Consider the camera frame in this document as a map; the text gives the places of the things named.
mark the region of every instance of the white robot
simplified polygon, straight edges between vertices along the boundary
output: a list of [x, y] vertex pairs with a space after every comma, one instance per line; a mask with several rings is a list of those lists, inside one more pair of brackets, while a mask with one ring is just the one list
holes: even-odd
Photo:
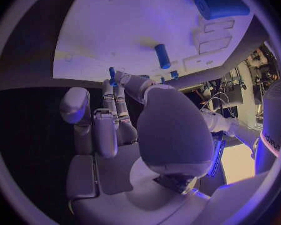
[[[115, 88], [104, 82], [104, 108], [93, 117], [84, 88], [70, 89], [60, 105], [63, 119], [75, 124], [77, 156], [69, 168], [67, 196], [82, 224], [220, 224], [252, 196], [279, 155], [277, 129], [271, 134], [264, 129], [260, 136], [236, 118], [201, 112], [183, 93], [148, 78], [118, 71], [114, 80]], [[281, 82], [264, 97], [265, 109], [271, 99], [277, 102], [277, 89]], [[137, 131], [124, 90], [144, 104]], [[272, 119], [275, 113], [270, 116], [266, 127], [281, 125]], [[219, 131], [237, 137], [264, 162], [256, 166], [257, 179], [220, 187], [209, 197], [194, 187], [211, 169], [211, 133]], [[240, 186], [245, 189], [235, 194]], [[239, 197], [232, 201], [231, 196]]]

